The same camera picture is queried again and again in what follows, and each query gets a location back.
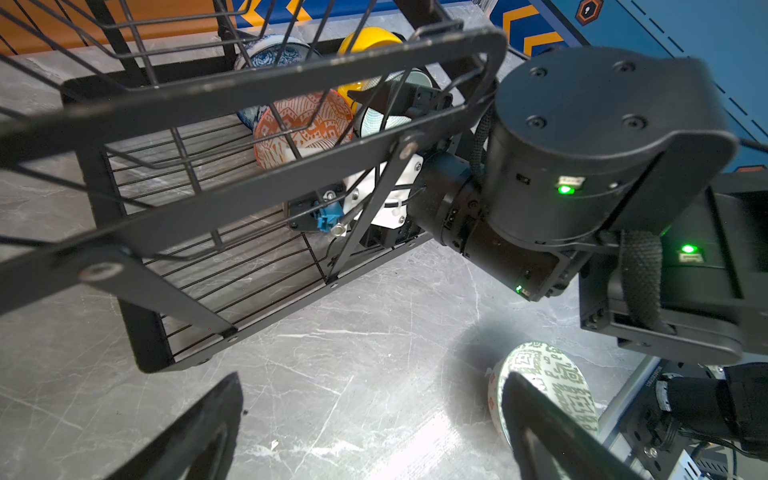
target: wire basket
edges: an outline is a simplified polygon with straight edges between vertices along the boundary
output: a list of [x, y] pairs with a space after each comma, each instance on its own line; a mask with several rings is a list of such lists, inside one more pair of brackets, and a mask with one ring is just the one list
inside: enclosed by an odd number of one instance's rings
[[[270, 24], [276, 0], [266, 12], [265, 5], [257, 10], [260, 3], [266, 2], [246, 0], [233, 11], [213, 0], [205, 12], [166, 18], [135, 18], [130, 0], [18, 0], [18, 12], [0, 8], [4, 22], [50, 48], [14, 58], [7, 54], [18, 50], [0, 38], [5, 70], [47, 92], [41, 98], [54, 89], [61, 99], [2, 98], [0, 113], [9, 119], [0, 123], [0, 167], [81, 193], [95, 224], [66, 238], [3, 232], [0, 312], [87, 283], [120, 299], [140, 369], [185, 369], [427, 241], [405, 217], [394, 245], [370, 240], [369, 227], [412, 155], [447, 148], [447, 139], [488, 106], [506, 52], [503, 34], [465, 31], [426, 0], [397, 1], [414, 28], [407, 41], [337, 54], [343, 38], [326, 32], [333, 0], [311, 22], [301, 21], [303, 0], [291, 2], [290, 20], [279, 25]], [[371, 0], [359, 18], [346, 20], [350, 45], [376, 9]], [[262, 13], [261, 26], [238, 30], [251, 12]], [[40, 15], [50, 18], [41, 22]], [[185, 22], [214, 21], [215, 32], [155, 38], [158, 31], [184, 33], [178, 25]], [[56, 35], [41, 27], [50, 22]], [[281, 65], [299, 30], [311, 38], [309, 54]], [[246, 44], [274, 32], [283, 37], [272, 65], [253, 68], [241, 55], [244, 68], [233, 70]], [[52, 78], [46, 65], [74, 73]], [[407, 73], [386, 79], [415, 68], [445, 77], [433, 102], [407, 124], [345, 141], [370, 102], [390, 88], [381, 122], [387, 124]], [[376, 78], [343, 132], [325, 150], [302, 155], [294, 134], [313, 124], [333, 89]], [[312, 92], [320, 100], [309, 120], [287, 127], [276, 102]], [[451, 93], [453, 105], [445, 102]], [[264, 105], [279, 130], [254, 137], [234, 114], [249, 105]], [[264, 170], [254, 146], [274, 138], [285, 139], [295, 160]], [[71, 157], [81, 181], [60, 168]], [[356, 184], [340, 182], [359, 172], [375, 174], [376, 183], [353, 212], [359, 217], [349, 222], [350, 232], [297, 229], [299, 219], [356, 191], [365, 174]], [[323, 193], [329, 185], [336, 185], [332, 197]], [[297, 210], [297, 198], [314, 200]]]

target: black screw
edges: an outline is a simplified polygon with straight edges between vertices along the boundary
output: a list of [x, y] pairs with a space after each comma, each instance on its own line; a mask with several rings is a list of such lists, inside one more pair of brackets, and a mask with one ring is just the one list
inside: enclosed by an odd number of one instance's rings
[[532, 117], [528, 117], [528, 119], [525, 121], [525, 124], [528, 125], [530, 128], [538, 128], [541, 130], [542, 128], [547, 126], [547, 121], [544, 119], [544, 117], [539, 117], [538, 115], [534, 115]]
[[634, 63], [631, 61], [619, 61], [614, 64], [614, 71], [619, 71], [621, 73], [634, 71]]
[[634, 130], [642, 130], [647, 125], [645, 119], [637, 115], [627, 115], [622, 119], [621, 123], [625, 127], [633, 128]]

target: orange patterned bowl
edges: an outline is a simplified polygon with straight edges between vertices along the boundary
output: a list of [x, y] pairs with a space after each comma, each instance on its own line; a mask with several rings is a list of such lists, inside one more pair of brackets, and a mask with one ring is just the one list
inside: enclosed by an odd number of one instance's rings
[[[309, 123], [322, 97], [323, 93], [318, 91], [287, 100], [278, 100], [275, 102], [275, 108], [280, 113], [286, 128], [302, 127]], [[327, 150], [336, 143], [346, 126], [352, 121], [352, 117], [352, 110], [346, 101], [336, 91], [331, 90], [320, 107], [315, 121], [308, 128], [292, 133], [291, 137], [298, 148]], [[253, 129], [253, 138], [259, 140], [279, 132], [280, 126], [272, 111], [268, 110]], [[352, 140], [352, 129], [349, 129], [342, 143], [350, 140]], [[261, 141], [255, 144], [253, 149], [256, 152], [256, 162], [264, 170], [295, 160], [288, 141], [283, 135]]]

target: green patterned bowl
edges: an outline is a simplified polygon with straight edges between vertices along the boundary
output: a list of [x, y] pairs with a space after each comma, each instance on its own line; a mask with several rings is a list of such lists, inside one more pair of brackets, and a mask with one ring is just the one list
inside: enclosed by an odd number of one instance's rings
[[587, 380], [576, 364], [558, 348], [543, 342], [526, 342], [517, 346], [496, 364], [488, 383], [488, 407], [496, 431], [508, 445], [509, 432], [499, 405], [510, 372], [523, 375], [555, 405], [592, 435], [598, 433], [598, 415]]

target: silver bolt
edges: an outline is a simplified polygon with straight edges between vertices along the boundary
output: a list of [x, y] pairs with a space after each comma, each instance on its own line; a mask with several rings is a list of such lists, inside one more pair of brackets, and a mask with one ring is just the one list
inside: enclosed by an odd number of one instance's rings
[[419, 144], [412, 141], [400, 151], [400, 160], [408, 160], [419, 149]]
[[333, 235], [334, 237], [341, 237], [345, 233], [346, 233], [346, 225], [337, 223], [336, 225], [331, 227], [331, 235]]
[[116, 262], [101, 262], [94, 263], [80, 270], [78, 273], [78, 279], [81, 282], [101, 282], [107, 280], [113, 276], [118, 275], [123, 271], [123, 264]]

